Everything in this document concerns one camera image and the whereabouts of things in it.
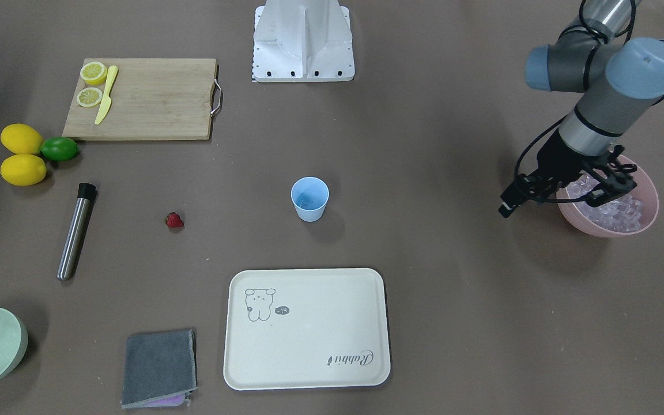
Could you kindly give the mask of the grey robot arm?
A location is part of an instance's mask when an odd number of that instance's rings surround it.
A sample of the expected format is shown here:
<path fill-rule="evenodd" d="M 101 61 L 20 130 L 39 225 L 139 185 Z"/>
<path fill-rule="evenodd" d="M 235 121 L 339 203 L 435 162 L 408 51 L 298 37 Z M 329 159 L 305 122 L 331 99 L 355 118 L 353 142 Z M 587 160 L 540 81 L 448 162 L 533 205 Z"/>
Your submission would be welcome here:
<path fill-rule="evenodd" d="M 633 37 L 637 1 L 583 1 L 575 20 L 554 44 L 537 47 L 525 63 L 533 89 L 582 94 L 561 120 L 547 128 L 530 174 L 514 168 L 501 194 L 500 214 L 527 201 L 559 204 L 559 189 L 583 173 L 598 184 L 577 197 L 598 207 L 637 186 L 633 164 L 623 164 L 617 140 L 651 106 L 664 99 L 664 39 Z"/>

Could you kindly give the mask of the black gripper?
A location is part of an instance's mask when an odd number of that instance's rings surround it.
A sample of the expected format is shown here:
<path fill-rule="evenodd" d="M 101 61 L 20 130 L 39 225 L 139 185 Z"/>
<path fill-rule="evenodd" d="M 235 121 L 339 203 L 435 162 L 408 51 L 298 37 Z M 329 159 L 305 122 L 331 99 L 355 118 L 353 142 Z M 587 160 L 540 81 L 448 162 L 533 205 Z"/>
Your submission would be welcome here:
<path fill-rule="evenodd" d="M 619 199 L 637 187 L 632 176 L 637 165 L 618 160 L 624 150 L 623 145 L 613 145 L 597 156 L 587 156 L 572 150 L 555 131 L 537 153 L 537 170 L 529 175 L 516 174 L 517 202 L 585 202 L 597 208 Z M 576 199 L 548 199 L 583 173 L 598 182 L 591 191 Z"/>

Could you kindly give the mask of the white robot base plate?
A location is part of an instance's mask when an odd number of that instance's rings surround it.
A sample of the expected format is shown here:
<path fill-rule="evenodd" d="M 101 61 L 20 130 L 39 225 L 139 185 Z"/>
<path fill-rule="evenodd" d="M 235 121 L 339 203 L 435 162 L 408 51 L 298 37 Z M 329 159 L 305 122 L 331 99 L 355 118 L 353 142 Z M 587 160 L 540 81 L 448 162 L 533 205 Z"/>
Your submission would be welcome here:
<path fill-rule="evenodd" d="M 267 1 L 255 9 L 251 79 L 344 82 L 355 77 L 350 11 L 337 1 Z"/>

